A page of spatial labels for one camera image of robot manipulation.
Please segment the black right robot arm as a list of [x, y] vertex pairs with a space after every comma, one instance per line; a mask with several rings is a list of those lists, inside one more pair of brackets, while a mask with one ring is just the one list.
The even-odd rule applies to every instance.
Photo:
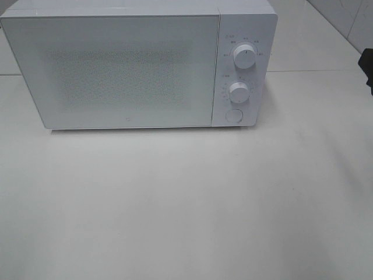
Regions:
[[366, 48], [360, 59], [358, 65], [367, 76], [367, 86], [371, 88], [371, 94], [373, 95], [373, 49]]

